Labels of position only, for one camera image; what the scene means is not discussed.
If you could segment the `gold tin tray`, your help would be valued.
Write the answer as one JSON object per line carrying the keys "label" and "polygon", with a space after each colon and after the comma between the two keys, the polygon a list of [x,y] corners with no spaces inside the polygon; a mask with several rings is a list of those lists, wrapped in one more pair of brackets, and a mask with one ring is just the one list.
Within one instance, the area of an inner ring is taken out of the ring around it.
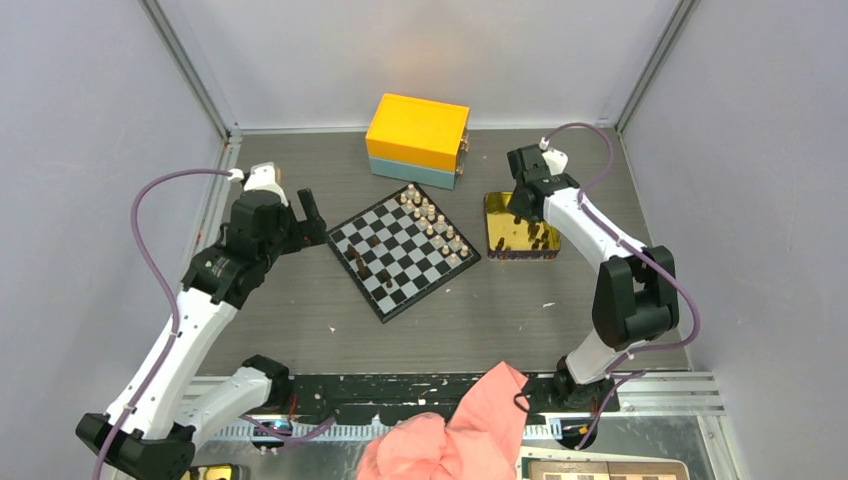
{"label": "gold tin tray", "polygon": [[529,222],[512,214],[511,192],[484,196],[487,256],[491,260],[553,260],[561,250],[559,232],[546,222]]}

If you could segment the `black white chess board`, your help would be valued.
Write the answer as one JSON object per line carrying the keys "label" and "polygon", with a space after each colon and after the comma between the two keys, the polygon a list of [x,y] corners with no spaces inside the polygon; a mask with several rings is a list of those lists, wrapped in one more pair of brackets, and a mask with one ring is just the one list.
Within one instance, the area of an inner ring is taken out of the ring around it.
{"label": "black white chess board", "polygon": [[[371,247],[368,240],[381,240]],[[349,244],[372,275],[361,280]],[[425,192],[410,183],[328,231],[328,246],[377,318],[386,323],[481,260],[481,255]],[[386,269],[393,286],[378,274]]]}

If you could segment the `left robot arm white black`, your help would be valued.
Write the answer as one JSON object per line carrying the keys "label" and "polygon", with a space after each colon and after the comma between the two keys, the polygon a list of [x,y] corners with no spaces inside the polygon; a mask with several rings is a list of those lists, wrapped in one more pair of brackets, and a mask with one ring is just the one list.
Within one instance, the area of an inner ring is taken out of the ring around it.
{"label": "left robot arm white black", "polygon": [[77,438],[109,466],[135,479],[179,479],[216,432],[256,408],[285,409],[289,370],[256,354],[223,383],[184,406],[188,386],[217,337],[282,255],[321,245],[326,223],[310,189],[298,197],[305,217],[267,190],[233,203],[217,240],[191,260],[176,312],[125,390],[104,413],[86,413]]}

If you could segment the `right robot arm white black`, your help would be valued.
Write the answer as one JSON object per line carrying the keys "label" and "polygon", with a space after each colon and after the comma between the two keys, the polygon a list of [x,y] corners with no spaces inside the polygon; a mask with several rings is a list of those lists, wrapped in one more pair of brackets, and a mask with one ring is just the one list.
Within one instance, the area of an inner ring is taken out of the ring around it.
{"label": "right robot arm white black", "polygon": [[597,274],[593,328],[580,346],[562,357],[553,386],[558,403],[582,409],[615,363],[677,327],[678,293],[671,283],[675,262],[663,247],[648,247],[599,212],[565,171],[565,156],[529,145],[508,152],[515,188],[510,213],[546,222],[565,236]]}

